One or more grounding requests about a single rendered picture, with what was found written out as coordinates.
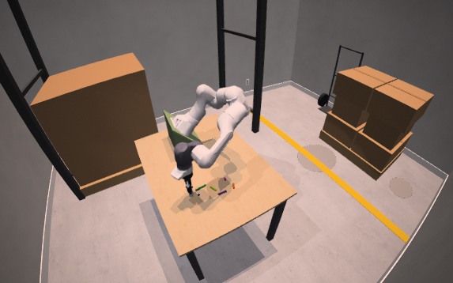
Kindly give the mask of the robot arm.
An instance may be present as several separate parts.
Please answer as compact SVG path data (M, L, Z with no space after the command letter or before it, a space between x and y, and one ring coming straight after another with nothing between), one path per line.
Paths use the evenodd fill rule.
M171 176L181 180L193 172L193 159L200 168L211 168L225 146L233 137L233 131L239 123L251 112L245 100L243 90L237 86L218 89L217 92L207 85L200 85L196 89L196 101L193 108L185 115L170 118L173 126L185 136L190 137L195 127L206 115L205 106L221 109L228 102L230 106L217 119L220 137L211 149L207 149L200 141L190 143L180 142L174 148L176 167ZM230 102L229 102L230 101ZM192 158L192 159L191 159Z

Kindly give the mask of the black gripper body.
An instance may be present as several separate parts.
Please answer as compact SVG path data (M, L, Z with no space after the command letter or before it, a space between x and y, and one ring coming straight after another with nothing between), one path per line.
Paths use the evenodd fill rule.
M190 178L192 176L193 176L193 172L191 174L189 174L189 175L184 176L183 179L185 180L186 183L187 183L187 181L188 181L188 183L190 183Z

